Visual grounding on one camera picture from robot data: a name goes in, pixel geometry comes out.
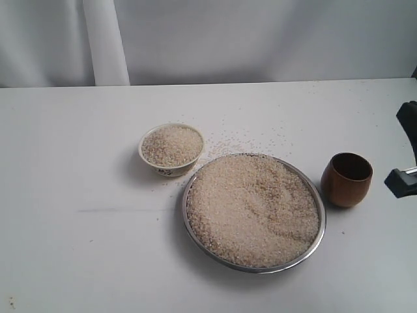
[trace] white curtain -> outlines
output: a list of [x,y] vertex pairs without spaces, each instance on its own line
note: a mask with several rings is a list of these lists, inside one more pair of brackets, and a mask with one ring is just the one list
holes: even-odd
[[0,87],[409,77],[416,0],[0,0]]

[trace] wooden cup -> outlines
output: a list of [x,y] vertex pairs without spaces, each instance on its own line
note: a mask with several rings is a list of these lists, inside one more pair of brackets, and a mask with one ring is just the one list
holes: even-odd
[[361,202],[372,178],[371,164],[354,153],[332,157],[321,177],[321,190],[327,199],[340,207],[353,207]]

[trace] uncooked rice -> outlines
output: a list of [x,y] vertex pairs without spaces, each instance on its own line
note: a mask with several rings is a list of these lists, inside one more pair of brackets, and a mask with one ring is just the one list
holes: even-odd
[[203,148],[203,139],[186,126],[162,127],[143,140],[142,154],[154,165],[174,168],[185,165],[198,157]]
[[201,243],[247,267],[272,267],[304,253],[319,231],[311,192],[265,155],[229,155],[197,173],[187,215]]

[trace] small bowl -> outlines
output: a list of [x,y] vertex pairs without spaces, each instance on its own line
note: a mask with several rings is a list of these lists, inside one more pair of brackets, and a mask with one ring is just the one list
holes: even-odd
[[[144,156],[142,153],[142,145],[143,145],[143,140],[145,140],[145,138],[147,136],[149,136],[150,134],[152,134],[153,132],[156,132],[157,130],[164,128],[164,127],[168,127],[168,126],[181,126],[181,127],[185,127],[185,128],[189,128],[194,130],[196,133],[199,134],[199,136],[201,137],[201,141],[203,142],[203,145],[201,146],[201,151],[200,153],[193,159],[191,160],[189,163],[185,163],[183,165],[180,166],[175,166],[172,168],[165,168],[163,166],[158,166],[155,164],[150,163]],[[168,123],[168,124],[163,124],[157,127],[152,128],[150,131],[148,131],[145,135],[143,135],[143,137],[141,138],[141,141],[139,142],[139,147],[137,148],[137,150],[139,151],[139,156],[141,157],[141,159],[148,164],[156,173],[158,173],[159,175],[162,176],[166,176],[166,177],[178,177],[181,175],[184,175],[186,173],[188,173],[195,165],[195,163],[197,163],[199,157],[201,156],[201,154],[204,151],[204,137],[203,135],[200,133],[200,131],[198,131],[197,129],[195,129],[194,127],[191,127],[190,125],[185,125],[185,124],[180,124],[180,123]]]

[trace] stainless steel plate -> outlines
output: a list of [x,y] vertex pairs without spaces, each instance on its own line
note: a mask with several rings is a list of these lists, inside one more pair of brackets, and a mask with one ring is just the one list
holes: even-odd
[[[255,154],[255,153],[237,153],[235,155],[249,155],[251,157],[266,156],[266,155]],[[283,160],[280,160],[278,158],[274,158],[273,156],[266,156],[266,157],[273,158],[277,162],[282,163],[283,165],[285,165],[287,167],[287,169],[289,171],[291,171],[293,173],[296,173],[301,178],[301,180],[303,180],[303,182],[306,184],[308,190],[311,192],[311,195],[314,198],[314,201],[315,201],[315,204],[317,206],[318,213],[319,213],[319,223],[320,223],[320,225],[319,225],[319,232],[318,232],[318,234],[317,234],[314,242],[307,249],[307,251],[305,251],[305,253],[301,254],[299,257],[295,258],[294,260],[292,260],[292,261],[290,261],[288,263],[285,263],[285,264],[282,264],[282,265],[278,265],[278,266],[274,266],[274,267],[246,267],[246,266],[242,266],[242,265],[237,265],[237,264],[231,263],[231,262],[229,262],[229,261],[227,261],[227,260],[225,260],[223,258],[220,258],[219,256],[215,255],[214,253],[212,253],[209,249],[207,249],[200,242],[200,240],[195,235],[193,229],[191,228],[190,222],[188,221],[187,204],[188,204],[188,194],[190,192],[190,189],[193,186],[193,182],[197,178],[198,172],[201,169],[196,174],[194,174],[194,176],[190,179],[190,181],[186,185],[186,188],[185,188],[185,191],[184,191],[184,195],[182,197],[182,217],[184,219],[184,225],[185,225],[185,228],[187,229],[188,234],[190,235],[190,237],[192,238],[192,240],[196,243],[196,245],[206,255],[210,256],[211,258],[213,258],[217,262],[219,262],[219,263],[221,263],[223,265],[226,265],[227,267],[230,267],[231,269],[236,269],[238,271],[243,271],[243,272],[247,272],[247,273],[257,273],[257,274],[276,273],[276,272],[280,272],[280,271],[283,271],[285,269],[289,269],[291,267],[294,267],[295,265],[303,262],[304,260],[306,260],[309,256],[311,256],[313,254],[313,252],[315,251],[315,249],[317,249],[317,247],[319,246],[319,244],[321,242],[321,239],[323,238],[324,231],[326,229],[326,211],[324,209],[323,202],[321,201],[320,194],[317,191],[317,189],[315,188],[315,186],[313,185],[313,183],[308,179],[307,176],[305,176],[299,169],[295,168],[294,166],[292,166],[292,165],[284,162]]]

